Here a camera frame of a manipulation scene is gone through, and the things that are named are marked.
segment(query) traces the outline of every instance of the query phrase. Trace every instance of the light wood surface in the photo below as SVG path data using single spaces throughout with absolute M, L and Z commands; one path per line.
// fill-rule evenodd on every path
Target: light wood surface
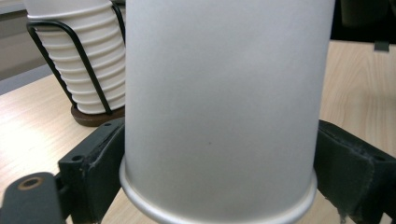
M 320 118 L 396 156 L 396 48 L 331 42 Z M 57 161 L 93 132 L 78 125 L 55 77 L 45 77 L 0 96 L 0 201 L 14 180 L 35 172 L 58 172 Z M 107 223 L 154 223 L 122 190 L 106 213 Z M 336 209 L 318 192 L 298 222 L 340 223 Z M 384 217 L 381 223 L 390 223 Z

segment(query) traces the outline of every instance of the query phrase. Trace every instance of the cup stack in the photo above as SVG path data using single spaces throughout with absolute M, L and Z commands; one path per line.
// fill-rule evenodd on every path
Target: cup stack
M 101 89 L 115 110 L 125 105 L 125 45 L 108 0 L 24 0 L 30 20 L 59 21 L 78 35 Z M 61 30 L 36 31 L 62 80 L 84 114 L 105 113 L 73 40 Z

